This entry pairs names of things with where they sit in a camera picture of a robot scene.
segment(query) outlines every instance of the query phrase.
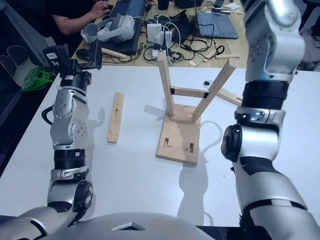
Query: black shirt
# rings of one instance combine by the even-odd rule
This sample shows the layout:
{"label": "black shirt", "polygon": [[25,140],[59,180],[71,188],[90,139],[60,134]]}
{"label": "black shirt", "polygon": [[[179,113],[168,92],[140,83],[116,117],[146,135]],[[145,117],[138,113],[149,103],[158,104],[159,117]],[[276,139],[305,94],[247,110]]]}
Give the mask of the black shirt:
{"label": "black shirt", "polygon": [[90,12],[93,0],[45,0],[48,13],[77,19]]}
{"label": "black shirt", "polygon": [[48,17],[52,19],[51,35],[57,45],[67,44],[71,57],[82,41],[80,32],[68,36],[63,35],[51,15],[77,19],[90,12],[95,0],[45,0]]}

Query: cup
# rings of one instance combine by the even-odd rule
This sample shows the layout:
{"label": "cup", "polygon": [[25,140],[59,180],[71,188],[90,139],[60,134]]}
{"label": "cup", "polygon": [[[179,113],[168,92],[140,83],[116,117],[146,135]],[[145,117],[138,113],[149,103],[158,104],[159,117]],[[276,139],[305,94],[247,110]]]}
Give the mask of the cup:
{"label": "cup", "polygon": [[158,9],[167,10],[169,7],[169,0],[158,0]]}

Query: person's hand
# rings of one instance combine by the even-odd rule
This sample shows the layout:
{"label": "person's hand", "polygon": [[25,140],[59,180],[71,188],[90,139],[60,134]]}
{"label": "person's hand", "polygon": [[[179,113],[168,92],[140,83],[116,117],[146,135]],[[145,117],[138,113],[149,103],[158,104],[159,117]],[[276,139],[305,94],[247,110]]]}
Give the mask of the person's hand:
{"label": "person's hand", "polygon": [[108,13],[110,11],[110,9],[106,9],[105,8],[108,7],[108,2],[107,1],[97,1],[93,7],[91,8],[91,15],[94,19],[98,19],[101,18],[104,14]]}

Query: wooden desk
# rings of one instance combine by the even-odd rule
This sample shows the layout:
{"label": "wooden desk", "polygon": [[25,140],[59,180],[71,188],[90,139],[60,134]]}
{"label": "wooden desk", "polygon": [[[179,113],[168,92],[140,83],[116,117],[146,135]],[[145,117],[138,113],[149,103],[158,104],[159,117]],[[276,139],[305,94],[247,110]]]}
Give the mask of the wooden desk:
{"label": "wooden desk", "polygon": [[[111,5],[114,5],[117,2],[117,0],[109,0],[109,3]],[[238,5],[241,5],[240,0],[235,0],[235,3],[237,3]],[[205,11],[206,9],[212,8],[212,6],[205,6],[205,7],[199,7],[199,11]],[[158,14],[166,14],[168,16],[174,16],[178,13],[180,13],[181,11],[183,11],[183,9],[180,9],[179,7],[175,6],[175,4],[173,2],[169,3],[169,7],[167,10],[159,10],[157,6],[153,6],[152,9],[148,12],[147,17],[151,17],[152,14],[153,15],[158,15]],[[187,8],[186,9],[186,14],[188,17],[192,17],[195,16],[195,10],[194,8]],[[232,43],[230,45],[226,45],[225,46],[225,50],[224,50],[224,54],[238,54],[240,55],[240,59],[238,60],[238,67],[239,68],[246,68],[247,67],[247,58],[248,58],[248,43],[246,40],[246,31],[244,29],[244,15],[243,14],[237,14],[237,13],[231,13],[229,15],[231,22],[233,24],[233,27],[235,28],[236,32],[239,35],[239,39],[234,42],[234,39],[225,39],[225,38],[216,38],[215,41],[217,43],[217,46],[219,45],[225,45],[228,43]],[[210,43],[210,40],[208,38],[203,38],[203,37],[197,37],[196,39],[203,39],[205,41],[207,41],[208,43]],[[146,40],[146,35],[145,34],[141,34],[139,37],[139,41],[138,41],[138,47],[140,43],[143,43]],[[172,50],[176,50],[178,47],[178,45],[176,44],[175,47],[172,48]],[[204,47],[203,43],[198,43],[198,42],[194,42],[192,44],[192,47],[194,49],[200,49]],[[78,49],[81,48],[89,48],[89,44],[84,43],[83,41],[81,42],[81,44],[79,45]],[[206,55],[207,53],[213,51],[215,49],[214,46],[212,46],[208,51],[203,52],[204,55]],[[191,58],[193,56],[192,52],[189,51],[185,51],[183,49],[179,49],[179,52],[181,52],[186,58]],[[151,51],[147,53],[148,58],[151,58]],[[196,57],[193,59],[193,62],[195,64],[198,64],[201,60],[202,60],[202,56],[199,54],[196,54]],[[78,61],[80,63],[84,63],[83,60],[78,59]],[[106,62],[112,62],[111,57],[109,56],[104,56],[103,57],[103,61]],[[210,59],[208,62],[201,62],[198,67],[215,67],[215,68],[219,68],[222,67],[226,62],[226,59]],[[141,55],[138,59],[133,60],[131,62],[128,63],[124,63],[121,65],[124,66],[155,66],[155,64],[157,64],[156,62],[148,62],[146,60],[144,60],[143,56]],[[187,60],[182,60],[182,61],[177,61],[174,63],[175,67],[192,67],[192,65],[189,63],[189,61]]]}

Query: laptop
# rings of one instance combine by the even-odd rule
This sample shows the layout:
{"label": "laptop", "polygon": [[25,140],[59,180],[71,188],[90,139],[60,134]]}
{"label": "laptop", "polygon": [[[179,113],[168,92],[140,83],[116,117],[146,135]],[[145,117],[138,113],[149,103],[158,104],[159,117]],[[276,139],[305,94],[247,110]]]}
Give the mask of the laptop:
{"label": "laptop", "polygon": [[196,0],[194,0],[194,11],[200,37],[210,38],[212,36],[214,38],[224,39],[239,38],[226,14],[198,12]]}
{"label": "laptop", "polygon": [[115,18],[118,13],[123,16],[142,17],[146,3],[147,0],[118,0],[112,10],[111,17]]}

